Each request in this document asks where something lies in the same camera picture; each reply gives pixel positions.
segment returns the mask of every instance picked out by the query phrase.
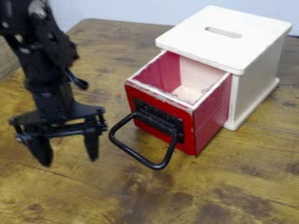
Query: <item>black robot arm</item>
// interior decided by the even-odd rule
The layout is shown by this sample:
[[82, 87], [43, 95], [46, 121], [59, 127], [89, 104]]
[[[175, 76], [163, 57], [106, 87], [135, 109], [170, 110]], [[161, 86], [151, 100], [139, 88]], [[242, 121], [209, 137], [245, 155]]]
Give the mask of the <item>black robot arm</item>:
[[[105, 108], [78, 103], [71, 82], [82, 89], [89, 83], [70, 68], [81, 57], [77, 45], [61, 30], [45, 0], [0, 0], [0, 35], [19, 58], [25, 85], [33, 93], [37, 110], [11, 118], [17, 140], [42, 165], [53, 163], [50, 139], [83, 135], [89, 157], [99, 157], [99, 136], [107, 130]], [[83, 119], [85, 122], [69, 124]]]

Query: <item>black handle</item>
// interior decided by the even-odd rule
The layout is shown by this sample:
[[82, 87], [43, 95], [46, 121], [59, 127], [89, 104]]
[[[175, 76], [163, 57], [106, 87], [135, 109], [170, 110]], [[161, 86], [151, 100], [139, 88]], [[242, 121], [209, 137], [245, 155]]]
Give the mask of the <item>black handle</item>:
[[173, 141], [169, 147], [169, 150], [165, 154], [163, 161], [161, 164], [155, 164], [151, 162], [147, 158], [145, 158], [135, 150], [133, 150], [127, 145], [125, 145], [115, 137], [117, 132], [121, 130], [121, 128], [133, 120], [133, 119], [139, 119], [142, 120], [142, 114], [137, 111], [131, 113], [111, 129], [109, 132], [109, 138], [110, 141], [123, 150], [133, 158], [135, 158], [143, 165], [147, 167], [153, 168], [154, 170], [162, 170], [170, 163], [173, 155], [174, 155], [174, 149], [175, 146], [181, 140], [179, 136], [179, 127], [175, 125], [173, 126], [171, 129], [171, 136], [173, 136]]

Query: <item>box lid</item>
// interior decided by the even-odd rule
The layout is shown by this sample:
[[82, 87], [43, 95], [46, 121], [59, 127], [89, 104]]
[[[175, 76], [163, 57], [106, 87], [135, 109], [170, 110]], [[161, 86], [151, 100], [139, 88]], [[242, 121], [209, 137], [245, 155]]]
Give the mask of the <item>box lid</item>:
[[163, 34], [155, 43], [193, 60], [230, 73], [244, 74], [292, 28], [289, 22], [209, 6]]

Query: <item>white wall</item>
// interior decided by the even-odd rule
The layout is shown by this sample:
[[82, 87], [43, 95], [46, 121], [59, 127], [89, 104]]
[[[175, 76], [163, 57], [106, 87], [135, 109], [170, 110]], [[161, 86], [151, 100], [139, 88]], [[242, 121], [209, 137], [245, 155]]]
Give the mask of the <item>white wall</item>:
[[299, 35], [299, 0], [51, 0], [65, 31], [83, 18], [177, 25], [210, 4], [289, 21]]

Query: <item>wooden table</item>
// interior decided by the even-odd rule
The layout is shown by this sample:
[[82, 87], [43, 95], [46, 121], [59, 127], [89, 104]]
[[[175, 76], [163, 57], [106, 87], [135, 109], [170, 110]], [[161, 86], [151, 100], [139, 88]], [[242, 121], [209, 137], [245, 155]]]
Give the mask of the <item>wooden table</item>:
[[[159, 53], [171, 27], [89, 19], [71, 30], [91, 88], [77, 99], [107, 108], [113, 126], [130, 112], [127, 77]], [[81, 136], [54, 139], [42, 167], [15, 141], [10, 116], [34, 109], [18, 71], [0, 83], [0, 223], [299, 223], [299, 39], [286, 40], [282, 83], [238, 131], [222, 129], [198, 157], [174, 153], [167, 169], [142, 166], [101, 137], [91, 163]], [[134, 124], [119, 138], [159, 160], [167, 144]]]

